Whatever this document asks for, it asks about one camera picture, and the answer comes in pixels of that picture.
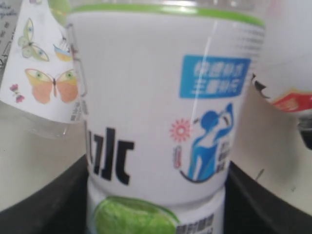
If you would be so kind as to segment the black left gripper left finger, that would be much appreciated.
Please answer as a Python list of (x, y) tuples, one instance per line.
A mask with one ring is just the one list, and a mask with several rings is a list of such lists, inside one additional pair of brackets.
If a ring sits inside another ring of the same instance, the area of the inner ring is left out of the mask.
[(64, 173), (0, 213), (2, 234), (83, 234), (87, 162), (82, 156)]

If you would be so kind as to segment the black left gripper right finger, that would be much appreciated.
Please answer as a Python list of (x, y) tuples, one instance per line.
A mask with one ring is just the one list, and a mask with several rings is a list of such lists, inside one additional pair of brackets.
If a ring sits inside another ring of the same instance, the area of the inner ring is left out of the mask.
[(231, 163), (223, 227), (226, 234), (310, 234), (312, 191), (286, 185), (271, 192)]

